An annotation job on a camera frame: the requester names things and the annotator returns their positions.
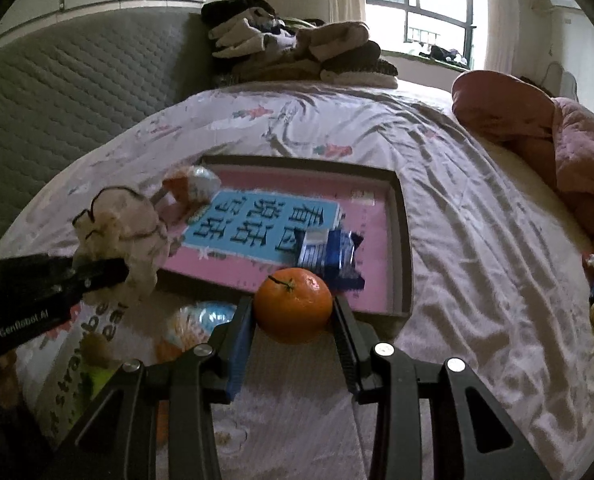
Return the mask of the grey quilted headboard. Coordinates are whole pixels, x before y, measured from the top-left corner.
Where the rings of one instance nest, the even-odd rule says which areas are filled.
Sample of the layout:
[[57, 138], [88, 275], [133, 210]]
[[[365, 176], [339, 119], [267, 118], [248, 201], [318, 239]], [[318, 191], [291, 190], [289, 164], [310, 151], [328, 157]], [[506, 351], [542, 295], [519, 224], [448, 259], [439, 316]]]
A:
[[189, 8], [132, 8], [48, 26], [0, 49], [0, 239], [72, 162], [209, 88]]

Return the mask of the orange white snack bag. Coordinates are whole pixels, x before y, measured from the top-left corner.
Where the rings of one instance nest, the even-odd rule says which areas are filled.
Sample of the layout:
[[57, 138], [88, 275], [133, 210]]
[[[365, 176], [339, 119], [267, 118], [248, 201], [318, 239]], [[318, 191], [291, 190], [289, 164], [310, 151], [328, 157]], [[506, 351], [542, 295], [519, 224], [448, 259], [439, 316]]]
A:
[[156, 362], [174, 361], [185, 351], [205, 344], [217, 326], [233, 320], [235, 311], [235, 304], [225, 301], [201, 301], [175, 310], [155, 344]]
[[157, 205], [170, 197], [182, 206], [208, 204], [221, 186], [220, 178], [204, 166], [180, 166], [165, 174], [160, 189], [151, 197], [151, 203]]

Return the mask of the blue snack packet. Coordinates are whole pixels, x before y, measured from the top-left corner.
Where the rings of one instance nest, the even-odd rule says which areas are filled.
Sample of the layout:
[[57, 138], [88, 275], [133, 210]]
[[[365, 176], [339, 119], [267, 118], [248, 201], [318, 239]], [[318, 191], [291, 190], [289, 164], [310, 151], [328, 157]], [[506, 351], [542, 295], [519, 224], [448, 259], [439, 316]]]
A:
[[343, 229], [295, 231], [297, 266], [306, 269], [334, 292], [362, 290], [365, 279], [355, 266], [355, 253], [363, 237]]

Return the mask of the window with dark frame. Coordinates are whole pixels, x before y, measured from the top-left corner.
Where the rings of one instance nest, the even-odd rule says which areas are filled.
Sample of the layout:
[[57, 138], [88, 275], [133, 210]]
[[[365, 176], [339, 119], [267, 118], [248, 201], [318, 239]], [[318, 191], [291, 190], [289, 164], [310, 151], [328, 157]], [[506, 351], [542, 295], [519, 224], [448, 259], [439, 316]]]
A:
[[474, 0], [365, 0], [373, 39], [386, 51], [466, 68]]

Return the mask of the pile of folded clothes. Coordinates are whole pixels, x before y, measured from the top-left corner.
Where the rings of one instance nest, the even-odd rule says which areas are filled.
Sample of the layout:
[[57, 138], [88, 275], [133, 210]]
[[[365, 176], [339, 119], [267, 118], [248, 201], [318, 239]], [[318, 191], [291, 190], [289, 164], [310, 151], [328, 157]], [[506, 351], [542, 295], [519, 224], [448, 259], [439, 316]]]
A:
[[203, 5], [201, 23], [217, 87], [294, 80], [398, 87], [397, 67], [382, 58], [361, 21], [293, 20], [280, 18], [265, 0], [220, 0]]

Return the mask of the blue book with characters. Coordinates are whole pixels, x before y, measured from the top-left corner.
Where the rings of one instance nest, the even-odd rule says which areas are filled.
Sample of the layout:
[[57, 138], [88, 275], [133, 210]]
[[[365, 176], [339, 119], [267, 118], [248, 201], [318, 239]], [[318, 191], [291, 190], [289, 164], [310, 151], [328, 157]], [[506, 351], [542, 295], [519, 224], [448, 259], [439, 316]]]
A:
[[339, 203], [324, 198], [222, 188], [182, 234], [185, 247], [279, 266], [297, 258], [295, 231], [334, 229]]

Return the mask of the floral bed sheet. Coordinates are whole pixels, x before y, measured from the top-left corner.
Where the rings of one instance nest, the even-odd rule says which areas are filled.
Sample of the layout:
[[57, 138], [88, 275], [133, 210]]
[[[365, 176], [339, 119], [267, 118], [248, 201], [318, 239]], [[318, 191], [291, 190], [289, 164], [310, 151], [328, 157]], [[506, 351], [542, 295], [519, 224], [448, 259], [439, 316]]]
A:
[[[414, 359], [460, 356], [524, 432], [553, 479], [594, 460], [594, 330], [577, 222], [524, 162], [477, 139], [450, 94], [324, 84], [205, 91], [81, 157], [21, 211], [0, 259], [76, 249], [71, 219], [106, 185], [155, 193], [203, 155], [331, 159], [395, 171], [413, 260], [413, 308], [393, 344]], [[244, 388], [216, 406], [223, 479], [367, 479], [373, 406], [346, 389], [334, 342], [255, 337]]]

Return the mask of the dark cardboard tray box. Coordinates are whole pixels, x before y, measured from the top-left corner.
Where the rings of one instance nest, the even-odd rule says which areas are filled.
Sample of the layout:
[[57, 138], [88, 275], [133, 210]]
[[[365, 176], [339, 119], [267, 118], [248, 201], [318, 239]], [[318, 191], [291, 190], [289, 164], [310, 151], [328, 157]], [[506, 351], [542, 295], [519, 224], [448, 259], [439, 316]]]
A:
[[295, 266], [297, 230], [341, 229], [362, 236], [355, 267], [364, 280], [349, 290], [352, 310], [406, 318], [412, 300], [412, 257], [401, 184], [393, 171], [270, 156], [215, 155], [201, 166], [220, 192], [182, 219], [165, 197], [157, 208], [179, 249], [163, 270], [243, 292], [268, 274]]

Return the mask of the pink quilted blanket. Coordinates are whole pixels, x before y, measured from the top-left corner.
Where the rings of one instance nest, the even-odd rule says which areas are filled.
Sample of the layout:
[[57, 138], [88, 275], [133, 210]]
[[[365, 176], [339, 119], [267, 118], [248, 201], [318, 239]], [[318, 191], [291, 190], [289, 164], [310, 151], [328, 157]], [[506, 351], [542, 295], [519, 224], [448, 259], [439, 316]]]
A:
[[468, 131], [520, 156], [567, 206], [594, 248], [594, 114], [518, 78], [471, 70], [452, 85]]

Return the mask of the orange tangerine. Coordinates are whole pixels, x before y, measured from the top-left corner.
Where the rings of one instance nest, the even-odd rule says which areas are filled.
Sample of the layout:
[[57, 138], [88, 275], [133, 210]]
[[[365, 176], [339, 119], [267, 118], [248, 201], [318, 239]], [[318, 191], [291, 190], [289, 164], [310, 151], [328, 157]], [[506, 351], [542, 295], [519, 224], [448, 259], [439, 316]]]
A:
[[334, 298], [318, 275], [302, 268], [269, 275], [255, 292], [258, 326], [283, 344], [303, 344], [325, 329]]

